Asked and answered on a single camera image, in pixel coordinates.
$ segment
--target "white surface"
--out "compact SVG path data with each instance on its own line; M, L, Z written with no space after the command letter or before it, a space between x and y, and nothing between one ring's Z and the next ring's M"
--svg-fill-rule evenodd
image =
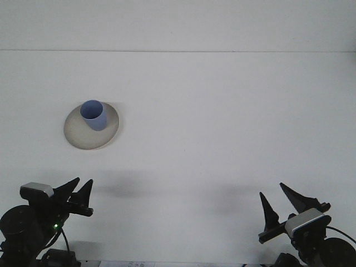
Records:
M155 267L155 263L153 262L144 262L144 261L102 261L99 267Z
M356 1L0 0L0 49L356 51Z
M100 261L94 260L81 260L81 267L99 267Z
M355 72L355 53L0 52L0 211L23 184L79 176L94 179L94 215L65 224L79 259L273 263L296 253L258 243L258 193L283 221L282 181L356 236ZM63 124L90 98L121 126L83 151Z

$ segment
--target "paper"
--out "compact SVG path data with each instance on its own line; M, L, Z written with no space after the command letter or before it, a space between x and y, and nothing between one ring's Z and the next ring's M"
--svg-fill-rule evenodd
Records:
M99 267L261 267L259 264L154 263L145 261L101 261Z

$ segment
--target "blue cup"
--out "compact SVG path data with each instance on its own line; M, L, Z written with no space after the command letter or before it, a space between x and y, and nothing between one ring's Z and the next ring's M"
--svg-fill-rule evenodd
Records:
M95 131L105 129L106 112L104 105L97 100L88 100L80 107L80 115L85 122Z

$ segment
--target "black cable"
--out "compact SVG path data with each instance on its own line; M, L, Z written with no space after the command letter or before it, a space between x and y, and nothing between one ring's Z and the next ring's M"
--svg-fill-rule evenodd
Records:
M68 244L68 239L67 239L67 237L66 237L66 234L65 234L65 232L63 231L63 229L61 229L61 232L62 232L63 237L65 238L65 242L66 242L66 246L67 246L67 251L68 251L68 253L70 253L69 244Z
M247 264L243 264L241 267L245 267L245 266L247 266ZM267 267L265 264L260 264L260 266Z
M336 231L336 232L338 232L338 233L340 233L340 234L342 234L342 235L346 236L348 239L350 239L353 243L355 243L355 244L356 244L356 240L355 240L355 239L353 239L353 238L352 238L351 236L349 236L348 234L345 234L345 233L344 233L344 232L342 232L341 230L336 229L336 228L331 227L331 226L327 226L327 228L328 228L328 229L331 229L331 230L334 230L334 231Z
M61 231L56 232L52 240L43 249L48 249L50 246L52 246L57 241L60 235L61 235Z

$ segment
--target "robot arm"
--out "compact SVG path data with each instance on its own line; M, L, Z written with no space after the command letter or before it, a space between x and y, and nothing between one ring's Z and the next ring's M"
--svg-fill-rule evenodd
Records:
M280 184L285 195L295 207L298 215L290 214L288 220L279 223L278 214L272 209L266 197L260 193L265 215L265 229L259 234L260 243L286 233L292 246L297 249L300 259L311 267L355 267L356 251L346 241L326 238L326 228L331 217L324 212L329 203L305 197L284 184ZM280 254L274 267L300 267L297 258L290 254Z
M0 230L6 239L1 243L0 267L40 266L36 257L48 243L56 241L70 213L93 214L88 207L93 180L73 192L78 183L79 178L55 189L33 182L21 186L20 195L28 205L16 206L0 219Z

